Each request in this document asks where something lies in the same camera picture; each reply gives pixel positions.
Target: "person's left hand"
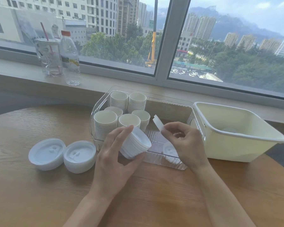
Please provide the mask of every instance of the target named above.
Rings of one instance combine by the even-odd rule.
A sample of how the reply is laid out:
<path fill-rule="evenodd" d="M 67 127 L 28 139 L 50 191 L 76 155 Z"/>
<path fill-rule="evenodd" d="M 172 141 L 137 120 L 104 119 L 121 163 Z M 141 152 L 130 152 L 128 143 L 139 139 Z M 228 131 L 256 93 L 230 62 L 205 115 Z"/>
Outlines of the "person's left hand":
<path fill-rule="evenodd" d="M 118 153 L 127 136 L 132 132 L 133 125 L 119 127 L 110 132 L 97 156 L 95 175 L 90 193 L 99 198 L 112 200 L 125 186 L 129 177 L 141 163 L 144 153 L 127 165 L 118 163 Z"/>

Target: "sky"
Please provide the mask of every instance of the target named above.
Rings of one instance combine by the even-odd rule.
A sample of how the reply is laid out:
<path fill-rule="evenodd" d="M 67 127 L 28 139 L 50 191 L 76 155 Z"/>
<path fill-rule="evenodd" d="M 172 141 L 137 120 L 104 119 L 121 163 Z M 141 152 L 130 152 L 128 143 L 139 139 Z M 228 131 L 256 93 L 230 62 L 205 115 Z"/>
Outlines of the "sky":
<path fill-rule="evenodd" d="M 170 0 L 159 0 L 158 7 L 168 7 Z M 140 0 L 154 6 L 154 0 Z M 190 7 L 216 5 L 220 14 L 242 17 L 260 28 L 284 35 L 284 0 L 191 0 Z"/>

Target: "plastic bottle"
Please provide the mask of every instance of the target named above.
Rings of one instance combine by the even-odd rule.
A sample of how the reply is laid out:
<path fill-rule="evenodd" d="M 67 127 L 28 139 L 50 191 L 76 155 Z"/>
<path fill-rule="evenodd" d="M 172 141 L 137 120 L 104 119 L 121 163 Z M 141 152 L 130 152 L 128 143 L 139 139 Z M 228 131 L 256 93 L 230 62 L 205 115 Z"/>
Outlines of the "plastic bottle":
<path fill-rule="evenodd" d="M 61 30 L 62 39 L 59 50 L 62 59 L 63 73 L 65 75 L 66 83 L 69 85 L 79 85 L 80 81 L 80 67 L 79 55 L 77 48 L 71 39 L 69 31 Z"/>

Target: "wooden table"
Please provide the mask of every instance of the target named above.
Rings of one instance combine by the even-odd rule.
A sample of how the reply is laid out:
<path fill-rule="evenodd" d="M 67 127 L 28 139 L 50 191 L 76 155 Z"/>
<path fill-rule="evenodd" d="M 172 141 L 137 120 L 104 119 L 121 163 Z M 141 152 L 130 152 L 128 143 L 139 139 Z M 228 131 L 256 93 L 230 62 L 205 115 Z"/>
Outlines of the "wooden table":
<path fill-rule="evenodd" d="M 94 167 L 72 174 L 61 165 L 38 171 L 30 148 L 46 138 L 66 145 L 91 140 L 91 109 L 74 105 L 28 108 L 0 115 L 0 226 L 62 226 L 87 194 Z M 252 163 L 210 161 L 257 227 L 284 227 L 284 168 L 267 155 Z M 211 226 L 196 178 L 142 163 L 112 202 L 100 226 Z"/>

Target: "hand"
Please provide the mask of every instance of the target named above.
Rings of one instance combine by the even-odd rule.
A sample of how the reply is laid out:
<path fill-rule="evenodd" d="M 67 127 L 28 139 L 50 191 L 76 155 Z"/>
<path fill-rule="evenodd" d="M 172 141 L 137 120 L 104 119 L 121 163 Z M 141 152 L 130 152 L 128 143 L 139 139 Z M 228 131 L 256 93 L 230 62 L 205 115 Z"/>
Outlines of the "hand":
<path fill-rule="evenodd" d="M 106 200 L 114 196 L 125 186 L 129 177 L 141 163 L 144 153 L 139 154 L 127 165 L 118 163 L 118 153 L 133 126 L 119 127 L 110 132 L 97 156 L 91 194 Z"/>
<path fill-rule="evenodd" d="M 192 171 L 209 164 L 199 130 L 181 122 L 167 123 L 164 128 L 162 135 L 173 144 L 180 160 Z"/>

